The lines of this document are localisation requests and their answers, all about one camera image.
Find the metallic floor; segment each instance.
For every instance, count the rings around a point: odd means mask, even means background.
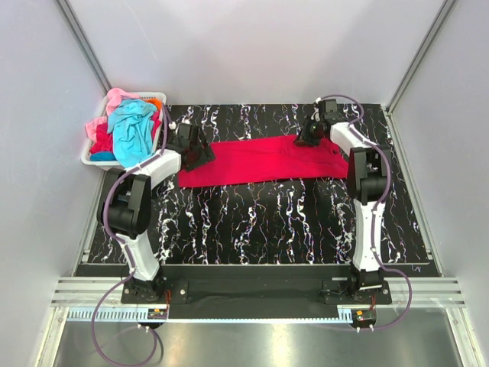
[[[379,310],[378,324],[397,317]],[[97,323],[99,344],[120,363],[134,364],[149,354],[153,340],[140,330],[114,339],[130,323]],[[343,325],[261,325],[168,323],[157,329],[164,345],[148,366],[192,367],[378,367],[462,366],[447,316],[442,310],[411,310],[389,330],[340,332]],[[109,365],[95,352],[90,325],[69,322],[63,332],[56,367]]]

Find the blue cloth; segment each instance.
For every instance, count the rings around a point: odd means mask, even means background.
[[[151,103],[126,99],[108,117],[107,132],[112,133],[114,156],[121,166],[135,166],[152,155],[151,116],[156,111]]]
[[[90,160],[94,162],[115,161],[115,156],[111,151],[100,151],[98,153],[90,155]]]

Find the metal corner post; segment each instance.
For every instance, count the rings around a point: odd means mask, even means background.
[[[112,88],[111,83],[108,81],[107,75],[105,75],[105,71],[100,64],[99,59],[97,59],[97,56],[92,49],[92,46],[90,46],[88,38],[86,37],[85,32],[83,31],[82,26],[80,25],[78,18],[76,17],[75,12],[73,11],[73,8],[71,7],[69,1],[54,0],[54,2],[57,4],[61,15],[64,17],[66,23],[68,24],[68,27],[70,27],[71,33],[75,37],[75,41],[79,45],[79,48],[83,52],[86,61],[89,63],[92,72],[99,81],[102,90],[104,91],[104,93],[107,93]]]
[[[403,79],[401,80],[399,86],[396,89],[396,92],[394,93],[392,99],[387,105],[387,111],[390,114],[393,113],[393,111],[396,109],[397,105],[399,104],[400,99],[403,97],[404,92],[406,91],[408,85],[411,83],[411,80],[416,74],[419,65],[421,65],[421,63],[423,62],[426,54],[428,53],[428,50],[433,45],[436,36],[438,36],[444,23],[449,18],[449,15],[452,13],[452,10],[457,2],[458,0],[445,0],[443,2],[440,10],[438,11],[438,14],[435,16],[435,19],[433,20],[433,23],[429,27],[428,33],[426,33],[423,42],[419,46],[418,51],[416,52],[416,55],[413,58],[413,61],[411,61],[411,64],[407,68],[407,71],[404,74]]]

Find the white plastic basket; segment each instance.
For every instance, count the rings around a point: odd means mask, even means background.
[[[134,94],[137,94],[139,96],[139,98],[141,99],[151,99],[151,98],[156,98],[156,99],[159,99],[162,103],[167,103],[167,96],[165,96],[163,93],[158,93],[158,92],[134,92]],[[100,102],[100,105],[99,105],[99,109],[97,110],[97,113],[96,113],[96,116],[95,118],[97,117],[103,117],[103,116],[107,116],[107,113],[105,112],[105,107],[107,106],[107,103],[108,103],[108,98],[107,96],[105,96],[103,98],[103,100]],[[163,111],[160,111],[160,121],[162,121],[162,117],[163,117]],[[158,128],[158,130],[156,131],[156,134],[154,135],[154,141],[153,141],[153,152],[155,152],[157,150],[157,145],[158,145],[158,139],[160,138],[160,133],[161,133],[161,127],[163,126],[160,125],[160,127]],[[94,142],[92,139],[90,139],[89,137],[86,137],[86,144],[85,144],[85,147],[83,149],[83,153],[82,153],[82,162],[84,164],[88,164],[89,166],[97,166],[97,167],[100,167],[102,168],[103,170],[106,170],[108,171],[109,169],[111,168],[123,168],[119,162],[117,161],[91,161],[90,160],[90,149],[92,148]]]

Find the pile of clothes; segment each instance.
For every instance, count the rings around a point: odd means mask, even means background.
[[[91,161],[118,161],[132,167],[152,155],[154,136],[161,126],[159,99],[142,100],[137,94],[114,88],[107,93],[107,116],[86,124],[94,141]]]

